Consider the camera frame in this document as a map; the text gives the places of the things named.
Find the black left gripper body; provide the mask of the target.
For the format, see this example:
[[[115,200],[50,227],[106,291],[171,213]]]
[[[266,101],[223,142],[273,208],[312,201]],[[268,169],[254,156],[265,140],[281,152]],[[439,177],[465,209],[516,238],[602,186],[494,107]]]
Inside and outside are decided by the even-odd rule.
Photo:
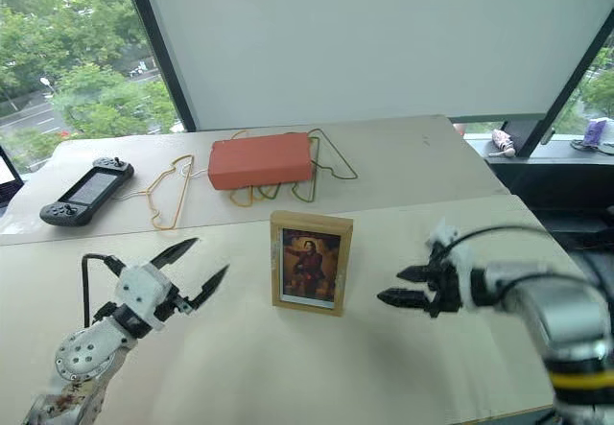
[[[179,289],[172,286],[169,293],[163,298],[160,304],[155,308],[155,318],[161,322],[165,322],[176,311],[183,314],[190,314],[195,310],[192,302],[180,295]]]

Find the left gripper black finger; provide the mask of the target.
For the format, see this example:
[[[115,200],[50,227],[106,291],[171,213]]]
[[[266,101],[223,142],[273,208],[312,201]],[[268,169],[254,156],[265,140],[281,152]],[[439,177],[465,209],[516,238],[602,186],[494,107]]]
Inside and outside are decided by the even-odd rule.
[[[189,301],[191,308],[196,311],[218,290],[228,271],[229,265],[224,266],[211,276],[202,286],[201,291]]]
[[[189,238],[176,243],[156,255],[150,264],[157,269],[162,269],[168,265],[174,264],[181,258],[199,239]]]

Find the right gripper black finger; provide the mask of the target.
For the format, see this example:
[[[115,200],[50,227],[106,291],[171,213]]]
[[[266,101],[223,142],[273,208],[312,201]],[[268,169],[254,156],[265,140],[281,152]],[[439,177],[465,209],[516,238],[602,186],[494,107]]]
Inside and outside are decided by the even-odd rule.
[[[431,301],[422,291],[403,288],[388,288],[377,295],[377,298],[389,306],[403,309],[418,309],[429,311]]]
[[[428,265],[408,266],[396,275],[399,279],[413,282],[425,283],[433,279],[434,274]]]

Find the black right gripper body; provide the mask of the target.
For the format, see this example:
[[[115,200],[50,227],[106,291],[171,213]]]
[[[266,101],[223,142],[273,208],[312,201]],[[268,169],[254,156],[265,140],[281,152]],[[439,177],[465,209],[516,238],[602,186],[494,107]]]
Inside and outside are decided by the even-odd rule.
[[[440,313],[457,313],[462,307],[457,268],[446,256],[438,256],[443,249],[443,244],[432,244],[426,266],[427,287],[434,293],[427,313],[433,319]]]

